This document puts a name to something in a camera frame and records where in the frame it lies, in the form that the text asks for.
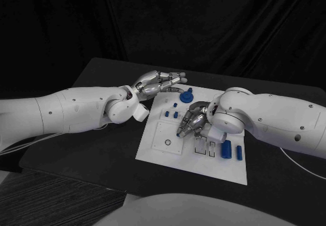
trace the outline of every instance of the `white cable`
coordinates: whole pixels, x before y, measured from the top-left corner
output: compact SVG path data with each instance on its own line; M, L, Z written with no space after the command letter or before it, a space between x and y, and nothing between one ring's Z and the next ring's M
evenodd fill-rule
M35 144L36 142L39 142L39 141L42 141L42 140L46 140L46 139L49 139L49 138L54 138L54 137L57 137L57 136L59 136L59 135L62 135L62 134L64 134L64 133L52 134L52 135L49 135L48 137L45 137L45 138L42 138L42 139L39 139L39 140L36 140L36 141L33 141L33 142L29 142L29 143L22 144L22 145L19 145L19 146L16 146L16 147L8 149L8 150L3 150L3 151L0 152L0 156L5 155L5 154L9 154L9 153L12 153L12 152L16 152L18 150L26 148L28 146L31 146L31 145Z
M302 165L299 165L309 173L312 173L316 177L322 178L326 180L325 177L322 177L321 175L315 174L313 172L310 172Z
M107 124L106 124L106 126L103 127L103 128L97 128L97 129L94 129L94 130L101 130L101 129L104 129L107 127Z

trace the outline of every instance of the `gray carpet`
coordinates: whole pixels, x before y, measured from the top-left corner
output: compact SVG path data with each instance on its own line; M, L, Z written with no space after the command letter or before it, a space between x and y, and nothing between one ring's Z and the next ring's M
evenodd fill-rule
M23 170L0 185L0 226L91 226L124 198L104 187Z

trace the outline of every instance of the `black table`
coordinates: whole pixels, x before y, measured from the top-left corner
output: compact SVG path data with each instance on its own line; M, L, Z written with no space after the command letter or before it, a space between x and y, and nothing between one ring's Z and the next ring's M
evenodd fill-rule
M152 70L183 70L94 58L74 87L132 85ZM243 87L254 94L271 93L326 106L321 88L253 80L217 74L186 72L188 84L227 90ZM153 100L143 102L150 108ZM246 132L248 186L136 160L146 126L133 118L104 130L65 134L31 146L20 166L137 196L165 193L198 194L248 206L297 225L318 225L326 211L326 181L299 168L280 149ZM292 158L326 176L326 160L290 152Z

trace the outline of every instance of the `black curtain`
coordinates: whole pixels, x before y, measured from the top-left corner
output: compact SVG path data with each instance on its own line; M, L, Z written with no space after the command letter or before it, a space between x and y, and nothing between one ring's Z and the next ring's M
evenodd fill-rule
M325 89L325 40L321 0L3 0L0 99L71 87L93 57Z

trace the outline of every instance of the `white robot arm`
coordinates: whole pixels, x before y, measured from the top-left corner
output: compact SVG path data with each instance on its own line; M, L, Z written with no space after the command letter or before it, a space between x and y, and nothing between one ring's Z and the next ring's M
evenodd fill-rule
M207 122L212 127L201 134ZM254 95L238 87L211 103L192 104L178 134L183 137L195 131L195 136L224 142L227 133L244 129L269 144L326 159L326 108L296 98Z
M149 109L140 103L186 82L185 73L146 73L134 85L78 87L45 97L0 100L0 152L20 140L49 133L80 133L132 116L143 121Z

